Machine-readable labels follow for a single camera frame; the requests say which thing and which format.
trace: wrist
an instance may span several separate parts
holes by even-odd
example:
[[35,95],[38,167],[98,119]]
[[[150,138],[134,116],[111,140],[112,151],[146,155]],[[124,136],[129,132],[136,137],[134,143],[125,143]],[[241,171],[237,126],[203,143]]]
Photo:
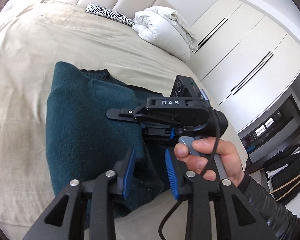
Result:
[[236,174],[235,176],[229,177],[229,179],[231,180],[231,182],[238,187],[240,185],[240,183],[242,182],[244,178],[244,171],[240,171],[238,174]]

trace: camera lens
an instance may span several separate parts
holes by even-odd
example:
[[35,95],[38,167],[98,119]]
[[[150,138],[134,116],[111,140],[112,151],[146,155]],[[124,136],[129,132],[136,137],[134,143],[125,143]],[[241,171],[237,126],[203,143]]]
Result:
[[181,92],[181,89],[182,89],[182,85],[180,82],[177,83],[177,91],[178,92]]

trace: triangular cutout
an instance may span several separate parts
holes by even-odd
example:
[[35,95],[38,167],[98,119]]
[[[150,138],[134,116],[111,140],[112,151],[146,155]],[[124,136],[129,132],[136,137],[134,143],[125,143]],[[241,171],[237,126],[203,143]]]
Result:
[[49,215],[44,219],[44,222],[49,225],[61,227],[68,205],[69,196],[64,195],[58,204],[51,210]]
[[256,222],[255,218],[250,214],[250,212],[236,195],[232,195],[232,201],[240,227],[247,226]]

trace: white wardrobe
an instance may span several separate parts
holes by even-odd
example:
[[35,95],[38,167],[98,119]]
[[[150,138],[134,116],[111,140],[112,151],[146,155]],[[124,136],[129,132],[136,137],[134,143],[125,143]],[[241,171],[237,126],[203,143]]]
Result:
[[218,0],[191,30],[200,44],[186,64],[237,132],[266,111],[300,72],[298,43],[239,0]]

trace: zebra print pillow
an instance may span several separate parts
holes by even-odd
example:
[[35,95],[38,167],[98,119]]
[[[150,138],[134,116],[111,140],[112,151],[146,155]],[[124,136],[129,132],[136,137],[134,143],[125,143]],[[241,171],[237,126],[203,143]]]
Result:
[[86,12],[102,16],[128,26],[132,26],[133,23],[132,19],[124,14],[93,3],[88,3]]

